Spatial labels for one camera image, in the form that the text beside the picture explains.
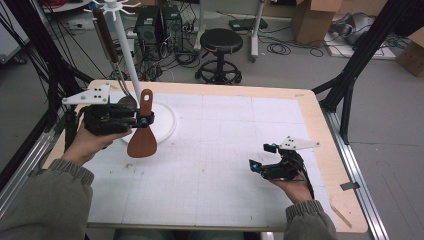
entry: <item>metal frame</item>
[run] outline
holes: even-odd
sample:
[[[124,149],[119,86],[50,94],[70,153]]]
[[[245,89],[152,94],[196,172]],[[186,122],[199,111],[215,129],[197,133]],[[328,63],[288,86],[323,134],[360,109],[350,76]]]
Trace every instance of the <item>metal frame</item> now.
[[[343,111],[340,123],[340,134],[345,144],[348,141],[350,108],[352,104],[353,87],[359,74],[364,70],[375,52],[380,48],[386,37],[399,20],[408,11],[414,0],[387,1],[371,28],[360,41],[357,50],[346,64],[343,71],[334,79],[312,89],[319,94],[330,89],[325,99],[320,101],[321,107],[336,112],[337,105],[343,100]]]
[[[16,195],[25,184],[31,172],[36,169],[39,161],[45,157],[49,147],[56,141],[56,131],[52,128],[49,132],[44,132],[35,142],[22,164],[15,171],[3,190],[0,192],[0,219],[15,199]]]
[[[323,110],[327,124],[333,135],[334,142],[339,150],[340,157],[342,157],[343,164],[345,165],[346,172],[352,183],[358,183],[359,188],[355,189],[356,197],[361,204],[362,211],[368,222],[368,226],[374,239],[389,239],[386,228],[378,214],[377,208],[372,200],[371,194],[368,190],[364,177],[362,176],[361,169],[358,166],[356,158],[353,154],[352,148],[344,143],[342,135],[338,129],[340,128],[340,120],[336,113],[331,113]]]

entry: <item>gray floor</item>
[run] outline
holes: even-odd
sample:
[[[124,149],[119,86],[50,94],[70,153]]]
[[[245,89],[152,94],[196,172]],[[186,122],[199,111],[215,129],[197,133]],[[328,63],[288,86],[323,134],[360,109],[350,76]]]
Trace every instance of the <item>gray floor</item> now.
[[[228,28],[229,17],[206,19],[207,27]],[[266,31],[288,26],[283,20],[266,19]],[[291,39],[291,31],[268,34]],[[109,75],[94,31],[75,36],[88,55]],[[243,74],[241,86],[312,89],[334,77],[348,59],[331,57],[322,48],[322,57],[308,49],[291,47],[290,55],[267,52],[260,43],[259,58],[250,61],[250,35],[243,35],[243,48],[226,60],[236,64]],[[77,66],[87,74],[103,78],[75,44],[70,44]],[[401,50],[393,49],[396,54]],[[176,67],[159,82],[198,83],[194,69]],[[422,239],[424,235],[424,81],[416,78],[395,61],[372,60],[360,75],[353,96],[349,139],[373,200],[391,239]],[[45,97],[31,64],[0,66],[0,169],[13,156],[26,135],[46,109]],[[111,239],[113,230],[91,229],[92,239]],[[340,239],[372,239],[370,233],[340,234]]]

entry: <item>stool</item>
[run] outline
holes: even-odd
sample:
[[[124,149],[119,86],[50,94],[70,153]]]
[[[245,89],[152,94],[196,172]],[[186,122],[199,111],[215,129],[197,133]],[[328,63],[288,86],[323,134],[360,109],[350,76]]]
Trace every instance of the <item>stool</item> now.
[[[200,66],[194,75],[197,79],[202,78],[206,83],[215,84],[241,82],[241,72],[234,64],[224,60],[225,54],[235,53],[243,46],[243,39],[240,35],[228,29],[215,28],[202,34],[200,37],[200,45],[207,51],[203,57],[209,53],[213,53],[213,55],[217,57],[217,60],[208,61]],[[208,65],[215,62],[216,69],[208,68]],[[231,69],[224,70],[225,64],[230,65]],[[227,78],[227,74],[234,74],[234,76],[232,78]]]

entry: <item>spatula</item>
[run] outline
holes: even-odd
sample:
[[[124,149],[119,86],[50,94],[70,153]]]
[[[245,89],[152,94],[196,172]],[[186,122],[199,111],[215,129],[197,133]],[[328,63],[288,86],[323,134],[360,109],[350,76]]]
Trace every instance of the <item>spatula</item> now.
[[[153,92],[144,89],[140,97],[140,117],[148,119],[152,114]],[[128,156],[133,158],[149,157],[155,154],[157,142],[150,126],[137,128],[130,142],[128,143]]]

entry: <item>hand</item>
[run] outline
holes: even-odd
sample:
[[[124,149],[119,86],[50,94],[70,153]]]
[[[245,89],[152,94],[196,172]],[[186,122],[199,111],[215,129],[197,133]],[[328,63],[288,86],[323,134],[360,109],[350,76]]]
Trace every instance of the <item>hand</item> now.
[[[83,165],[90,161],[98,151],[111,145],[113,140],[125,137],[131,134],[131,132],[132,131],[129,130],[125,133],[95,136],[85,129],[84,123],[82,122],[74,141],[63,154],[62,159],[74,162],[78,165]]]
[[[273,179],[269,181],[281,188],[293,204],[312,200],[308,185],[301,175],[297,175],[293,180]]]

